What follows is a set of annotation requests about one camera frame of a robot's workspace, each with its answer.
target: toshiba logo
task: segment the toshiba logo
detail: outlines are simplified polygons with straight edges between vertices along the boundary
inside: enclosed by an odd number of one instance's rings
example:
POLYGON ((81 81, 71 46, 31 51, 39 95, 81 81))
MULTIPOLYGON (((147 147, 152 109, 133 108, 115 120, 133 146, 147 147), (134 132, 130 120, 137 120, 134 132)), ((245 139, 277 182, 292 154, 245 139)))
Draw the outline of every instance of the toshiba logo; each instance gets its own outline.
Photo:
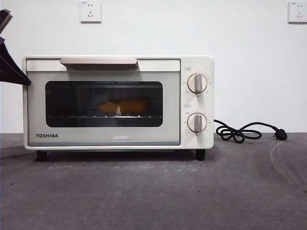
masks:
POLYGON ((58 138, 58 134, 36 134, 37 138, 58 138))

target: black power cord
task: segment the black power cord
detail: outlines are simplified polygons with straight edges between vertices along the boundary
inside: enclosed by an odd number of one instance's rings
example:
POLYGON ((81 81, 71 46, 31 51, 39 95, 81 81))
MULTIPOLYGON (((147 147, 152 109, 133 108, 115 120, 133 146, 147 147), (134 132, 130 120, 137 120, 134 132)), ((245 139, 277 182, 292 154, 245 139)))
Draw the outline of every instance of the black power cord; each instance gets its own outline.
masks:
POLYGON ((266 123, 262 122, 253 122, 249 123, 245 126, 243 126, 240 129, 234 129, 228 125, 226 125, 224 122, 219 121, 219 120, 214 120, 216 123, 221 124, 216 129, 216 134, 219 135, 223 140, 230 140, 231 138, 234 140, 235 143, 242 144, 245 139, 251 139, 251 140, 257 140, 262 137, 262 134, 259 131, 253 130, 253 129, 246 129, 247 127, 253 126, 253 125, 261 125, 261 126, 266 126, 274 129, 275 131, 275 137, 276 139, 279 140, 287 140, 288 136, 286 132, 283 129, 278 129, 275 126, 271 126, 266 123), (254 133, 257 134, 256 136, 248 136, 244 133, 254 133))

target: white toaster oven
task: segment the white toaster oven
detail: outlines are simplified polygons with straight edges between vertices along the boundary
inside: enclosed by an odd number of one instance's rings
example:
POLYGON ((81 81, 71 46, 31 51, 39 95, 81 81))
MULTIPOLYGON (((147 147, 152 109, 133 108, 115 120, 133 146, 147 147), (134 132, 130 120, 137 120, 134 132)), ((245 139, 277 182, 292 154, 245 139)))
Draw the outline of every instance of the white toaster oven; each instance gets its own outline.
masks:
POLYGON ((213 146, 210 56, 28 56, 24 146, 204 150, 213 146))

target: control knob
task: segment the control knob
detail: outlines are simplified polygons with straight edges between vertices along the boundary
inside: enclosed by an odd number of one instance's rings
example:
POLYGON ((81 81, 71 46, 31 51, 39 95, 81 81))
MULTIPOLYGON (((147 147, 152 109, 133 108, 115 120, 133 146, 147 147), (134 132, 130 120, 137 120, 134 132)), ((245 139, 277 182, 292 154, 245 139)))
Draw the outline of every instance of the control knob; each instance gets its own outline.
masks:
POLYGON ((194 133, 202 132, 207 126, 207 119, 202 114, 192 114, 188 118, 188 127, 194 133))
POLYGON ((193 74, 188 79, 188 88, 193 93, 201 93, 207 87, 207 79, 201 73, 193 74))

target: wall outlet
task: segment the wall outlet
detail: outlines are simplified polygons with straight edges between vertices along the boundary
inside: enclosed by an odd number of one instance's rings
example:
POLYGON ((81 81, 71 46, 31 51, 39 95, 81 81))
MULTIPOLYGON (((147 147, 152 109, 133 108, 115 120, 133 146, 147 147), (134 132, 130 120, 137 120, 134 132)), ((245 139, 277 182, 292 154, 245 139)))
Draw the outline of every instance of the wall outlet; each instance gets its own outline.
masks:
POLYGON ((82 23, 100 23, 101 1, 82 1, 80 3, 80 21, 82 23))
POLYGON ((292 1, 288 5, 289 23, 307 23, 307 1, 292 1))

